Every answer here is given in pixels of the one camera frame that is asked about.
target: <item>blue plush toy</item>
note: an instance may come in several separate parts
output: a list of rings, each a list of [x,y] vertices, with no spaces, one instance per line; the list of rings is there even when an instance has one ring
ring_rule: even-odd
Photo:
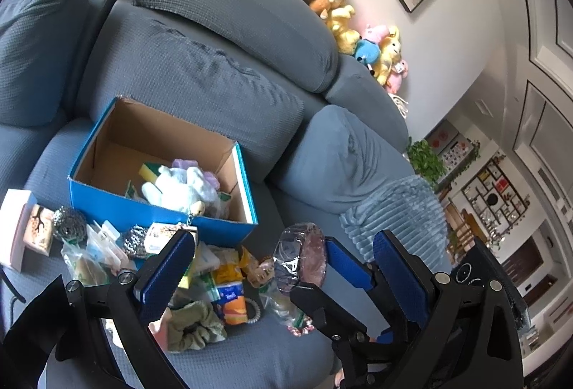
[[[374,64],[380,57],[380,47],[368,40],[359,40],[356,44],[356,51],[354,58],[360,61],[363,65],[368,66]]]

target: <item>green cloth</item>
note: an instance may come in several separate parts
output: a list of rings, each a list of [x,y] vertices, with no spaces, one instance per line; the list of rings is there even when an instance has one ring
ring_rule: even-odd
[[[223,323],[210,303],[201,300],[172,311],[167,323],[167,350],[183,352],[201,350],[206,344],[227,338]]]

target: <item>pink plush toy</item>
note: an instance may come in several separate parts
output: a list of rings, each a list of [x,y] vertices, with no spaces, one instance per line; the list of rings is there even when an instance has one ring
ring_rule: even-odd
[[[392,66],[392,71],[386,81],[384,88],[386,92],[396,95],[402,85],[402,79],[408,76],[408,63],[403,59]]]
[[[362,39],[368,40],[373,44],[379,45],[383,39],[390,35],[390,30],[386,26],[370,27],[366,24],[366,30],[362,34]]]

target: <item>potted plant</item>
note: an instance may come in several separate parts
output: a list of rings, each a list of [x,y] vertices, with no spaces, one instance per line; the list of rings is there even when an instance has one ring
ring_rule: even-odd
[[[439,178],[446,173],[442,160],[432,151],[427,140],[420,140],[408,144],[408,160],[416,174],[426,179],[432,188],[436,190]]]

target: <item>plastic wrap roll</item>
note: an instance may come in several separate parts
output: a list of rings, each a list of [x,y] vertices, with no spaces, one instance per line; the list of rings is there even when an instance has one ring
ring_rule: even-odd
[[[287,296],[299,281],[322,286],[327,265],[323,232],[314,223],[286,228],[273,259],[277,287],[282,294]]]

